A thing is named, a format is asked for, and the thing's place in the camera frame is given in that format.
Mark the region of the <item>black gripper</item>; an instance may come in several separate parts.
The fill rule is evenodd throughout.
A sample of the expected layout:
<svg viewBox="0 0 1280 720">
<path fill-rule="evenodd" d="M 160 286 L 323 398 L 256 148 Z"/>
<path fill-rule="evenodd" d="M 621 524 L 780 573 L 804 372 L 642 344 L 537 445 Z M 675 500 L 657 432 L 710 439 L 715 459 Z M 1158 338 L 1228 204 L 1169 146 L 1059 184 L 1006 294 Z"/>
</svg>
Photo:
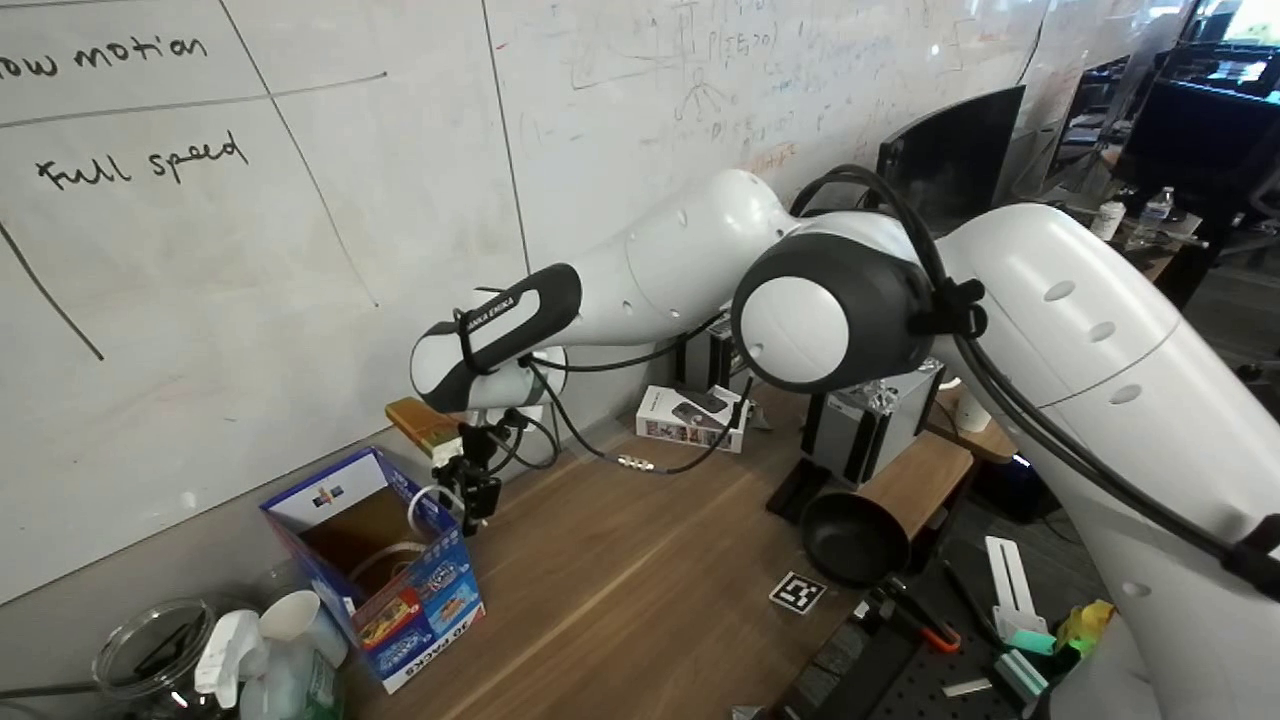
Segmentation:
<svg viewBox="0 0 1280 720">
<path fill-rule="evenodd" d="M 469 456 L 453 456 L 436 481 L 449 487 L 453 506 L 461 507 L 461 533 L 463 535 L 476 535 L 487 529 L 487 516 L 497 511 L 500 506 L 500 481 L 469 459 Z"/>
</svg>

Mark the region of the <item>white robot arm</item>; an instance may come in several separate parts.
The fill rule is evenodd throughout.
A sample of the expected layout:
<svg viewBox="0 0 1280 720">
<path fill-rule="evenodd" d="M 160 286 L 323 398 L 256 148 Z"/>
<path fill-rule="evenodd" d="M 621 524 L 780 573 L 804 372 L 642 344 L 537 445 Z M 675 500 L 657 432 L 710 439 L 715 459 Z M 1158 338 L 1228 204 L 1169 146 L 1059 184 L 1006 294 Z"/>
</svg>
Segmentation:
<svg viewBox="0 0 1280 720">
<path fill-rule="evenodd" d="M 521 407 L 549 392 L 545 352 L 657 344 L 712 311 L 778 389 L 944 360 L 1020 439 L 1119 606 L 1046 720 L 1280 720 L 1280 423 L 1142 268 L 1053 204 L 936 237 L 901 195 L 796 216 L 729 169 L 429 323 L 410 381 L 440 413 Z"/>
</svg>

